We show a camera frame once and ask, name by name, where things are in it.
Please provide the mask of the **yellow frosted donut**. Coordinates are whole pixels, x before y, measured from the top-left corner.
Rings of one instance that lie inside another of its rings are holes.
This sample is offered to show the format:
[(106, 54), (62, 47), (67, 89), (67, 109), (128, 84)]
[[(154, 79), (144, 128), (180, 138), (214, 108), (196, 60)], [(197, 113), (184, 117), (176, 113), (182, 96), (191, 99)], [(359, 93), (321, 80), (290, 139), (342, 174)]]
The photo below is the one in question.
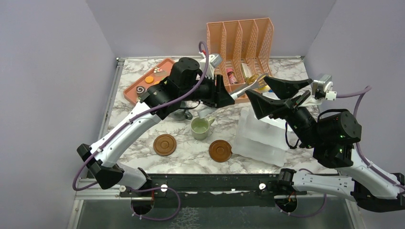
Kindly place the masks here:
[(260, 93), (265, 93), (270, 91), (270, 87), (268, 84), (264, 81), (264, 78), (268, 76), (267, 73), (265, 74), (254, 74), (253, 76), (249, 77), (246, 79), (246, 83), (248, 85), (251, 85), (252, 90), (258, 90)]

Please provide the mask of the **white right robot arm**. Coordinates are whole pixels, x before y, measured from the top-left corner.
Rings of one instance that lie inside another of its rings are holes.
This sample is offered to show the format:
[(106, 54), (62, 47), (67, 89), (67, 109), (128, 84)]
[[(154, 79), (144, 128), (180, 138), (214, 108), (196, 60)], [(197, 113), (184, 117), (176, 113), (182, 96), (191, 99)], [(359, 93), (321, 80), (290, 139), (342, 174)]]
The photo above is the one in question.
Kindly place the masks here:
[(252, 84), (232, 93), (222, 85), (222, 77), (201, 78), (195, 94), (198, 100), (213, 108), (234, 104), (240, 94), (246, 94), (258, 119), (283, 119), (300, 140), (300, 147), (312, 149), (313, 157), (324, 167), (343, 173), (341, 177), (311, 175), (293, 169), (282, 169), (275, 189), (281, 194), (315, 191), (353, 201), (372, 212), (391, 212), (405, 208), (405, 177), (388, 173), (373, 165), (360, 152), (362, 127), (347, 109), (327, 110), (328, 116), (313, 118), (304, 103), (309, 91), (298, 91), (312, 83), (311, 79), (288, 81), (263, 75), (276, 99), (261, 95)]

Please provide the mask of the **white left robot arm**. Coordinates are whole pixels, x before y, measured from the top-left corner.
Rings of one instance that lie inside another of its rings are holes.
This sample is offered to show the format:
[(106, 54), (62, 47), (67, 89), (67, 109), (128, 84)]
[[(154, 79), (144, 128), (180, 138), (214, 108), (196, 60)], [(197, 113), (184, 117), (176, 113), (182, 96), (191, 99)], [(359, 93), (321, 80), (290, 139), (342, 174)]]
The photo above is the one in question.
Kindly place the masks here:
[(168, 76), (150, 86), (134, 109), (108, 134), (98, 141), (81, 144), (77, 152), (84, 167), (102, 189), (114, 185), (131, 187), (139, 196), (150, 190), (148, 176), (141, 168), (130, 168), (118, 163), (121, 155), (147, 130), (181, 108), (186, 101), (200, 101), (205, 105), (198, 115), (206, 118), (219, 108), (233, 105), (247, 92), (254, 92), (265, 83), (268, 74), (258, 76), (235, 91), (228, 92), (221, 75), (209, 74), (214, 56), (205, 56), (202, 62), (182, 57), (172, 66)]

